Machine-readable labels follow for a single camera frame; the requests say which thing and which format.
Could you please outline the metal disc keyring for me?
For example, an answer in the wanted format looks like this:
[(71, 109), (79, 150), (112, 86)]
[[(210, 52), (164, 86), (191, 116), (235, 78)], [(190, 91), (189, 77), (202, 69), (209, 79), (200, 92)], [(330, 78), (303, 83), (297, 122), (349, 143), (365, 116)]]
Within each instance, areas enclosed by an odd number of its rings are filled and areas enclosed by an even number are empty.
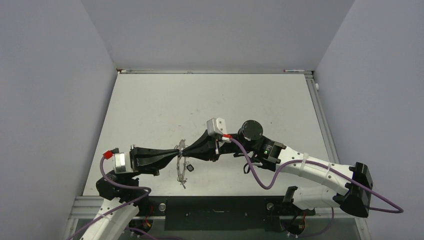
[(179, 144), (175, 146), (175, 149), (178, 149), (179, 154), (177, 156), (176, 170), (177, 170), (177, 181), (179, 184), (186, 189), (187, 178), (185, 173), (187, 170), (187, 157), (183, 156), (183, 150), (187, 147), (186, 140), (181, 139)]

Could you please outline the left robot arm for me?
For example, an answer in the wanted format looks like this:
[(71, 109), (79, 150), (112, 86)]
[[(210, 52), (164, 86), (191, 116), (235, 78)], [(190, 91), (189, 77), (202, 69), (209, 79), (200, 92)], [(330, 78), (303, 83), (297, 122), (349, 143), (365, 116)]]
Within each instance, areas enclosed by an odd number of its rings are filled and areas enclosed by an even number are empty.
[(75, 235), (82, 240), (117, 240), (129, 230), (148, 237), (153, 216), (164, 216), (167, 201), (150, 199), (151, 188), (140, 186), (139, 175), (158, 176), (172, 159), (180, 156), (178, 148), (152, 149), (132, 146), (123, 152), (118, 148), (102, 154), (101, 178), (95, 187), (103, 202), (92, 221)]

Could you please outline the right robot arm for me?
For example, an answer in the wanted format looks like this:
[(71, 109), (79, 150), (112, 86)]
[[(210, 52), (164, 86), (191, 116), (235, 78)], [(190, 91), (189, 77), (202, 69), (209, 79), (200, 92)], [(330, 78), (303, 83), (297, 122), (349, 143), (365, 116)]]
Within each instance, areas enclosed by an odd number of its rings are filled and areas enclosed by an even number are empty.
[(263, 135), (262, 125), (255, 120), (245, 121), (237, 133), (228, 133), (223, 118), (206, 123), (203, 135), (181, 151), (182, 156), (203, 161), (216, 161), (221, 155), (248, 157), (248, 170), (253, 166), (274, 172), (263, 189), (270, 189), (279, 173), (287, 173), (320, 184), (319, 187), (288, 187), (282, 207), (289, 214), (314, 208), (340, 208), (345, 213), (367, 218), (371, 209), (373, 180), (366, 164), (337, 164), (301, 153)]

